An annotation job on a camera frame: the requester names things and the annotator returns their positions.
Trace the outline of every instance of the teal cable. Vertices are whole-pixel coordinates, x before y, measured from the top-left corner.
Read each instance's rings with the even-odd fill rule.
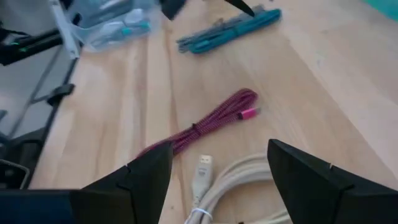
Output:
[[[236,24],[234,27],[218,32],[217,34],[198,39],[192,43],[188,49],[194,54],[205,53],[217,48],[218,46],[226,44],[239,36],[258,30],[262,27],[269,26],[278,21],[281,15],[282,11],[280,9],[264,11],[256,14],[256,16],[250,20]]]

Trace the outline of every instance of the usb-a connector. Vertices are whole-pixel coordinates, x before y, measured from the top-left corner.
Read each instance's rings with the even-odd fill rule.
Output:
[[[197,207],[200,200],[207,193],[213,178],[213,158],[211,156],[200,156],[199,163],[195,169],[192,181],[193,207]]]

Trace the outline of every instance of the pink usb connector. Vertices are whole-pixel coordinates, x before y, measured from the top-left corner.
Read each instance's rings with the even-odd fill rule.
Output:
[[[238,116],[239,119],[250,119],[257,116],[259,113],[261,113],[261,108],[250,108],[248,110],[242,111],[240,114],[238,114]]]

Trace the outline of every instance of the blue cable bundle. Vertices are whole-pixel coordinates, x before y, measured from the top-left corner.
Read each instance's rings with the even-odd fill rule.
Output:
[[[280,9],[266,11],[262,6],[256,6],[253,11],[256,14],[254,17],[240,15],[221,26],[178,40],[180,52],[189,50],[194,54],[205,53],[239,36],[269,26],[282,16]]]

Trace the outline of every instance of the gray floor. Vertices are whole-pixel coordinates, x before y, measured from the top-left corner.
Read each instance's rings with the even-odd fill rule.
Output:
[[[47,3],[46,0],[0,0],[0,17],[4,28],[31,35],[53,29],[55,21]],[[21,115],[24,115],[23,120],[15,130],[14,137],[44,126],[51,110],[45,102],[30,106],[26,114],[23,112],[58,48],[61,49],[53,69],[38,91],[37,96],[42,96],[62,83],[70,66],[71,60],[62,46],[6,67],[0,65],[0,109],[8,110],[7,116],[0,121],[1,132],[10,134]]]

